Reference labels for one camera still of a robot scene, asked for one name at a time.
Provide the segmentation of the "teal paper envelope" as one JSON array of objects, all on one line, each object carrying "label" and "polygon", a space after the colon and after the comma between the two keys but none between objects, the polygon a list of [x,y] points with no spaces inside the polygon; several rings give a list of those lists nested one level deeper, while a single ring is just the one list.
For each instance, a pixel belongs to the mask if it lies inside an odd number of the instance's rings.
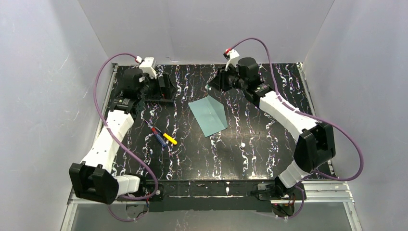
[{"label": "teal paper envelope", "polygon": [[225,130],[227,118],[225,107],[211,96],[188,103],[205,137]]}]

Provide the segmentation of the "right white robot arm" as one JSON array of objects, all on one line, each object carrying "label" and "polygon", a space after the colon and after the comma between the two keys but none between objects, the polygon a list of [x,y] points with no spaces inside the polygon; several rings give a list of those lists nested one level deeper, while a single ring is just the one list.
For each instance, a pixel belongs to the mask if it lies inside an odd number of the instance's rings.
[{"label": "right white robot arm", "polygon": [[296,147],[293,161],[275,179],[275,187],[287,192],[322,164],[335,157],[333,127],[291,110],[273,87],[262,81],[254,58],[242,58],[236,67],[218,69],[209,86],[218,91],[240,89],[247,101],[271,115],[293,136]]}]

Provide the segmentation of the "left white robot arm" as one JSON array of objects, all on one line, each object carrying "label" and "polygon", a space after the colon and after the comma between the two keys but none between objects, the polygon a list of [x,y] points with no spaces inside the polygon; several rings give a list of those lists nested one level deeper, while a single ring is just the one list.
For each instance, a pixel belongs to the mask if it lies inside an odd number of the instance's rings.
[{"label": "left white robot arm", "polygon": [[124,71],[107,114],[107,125],[80,163],[73,163],[69,176],[75,195],[82,199],[110,205],[119,196],[136,193],[146,187],[143,176],[112,176],[112,165],[122,141],[133,126],[145,103],[171,104],[176,87],[168,73],[157,78],[140,68]]}]

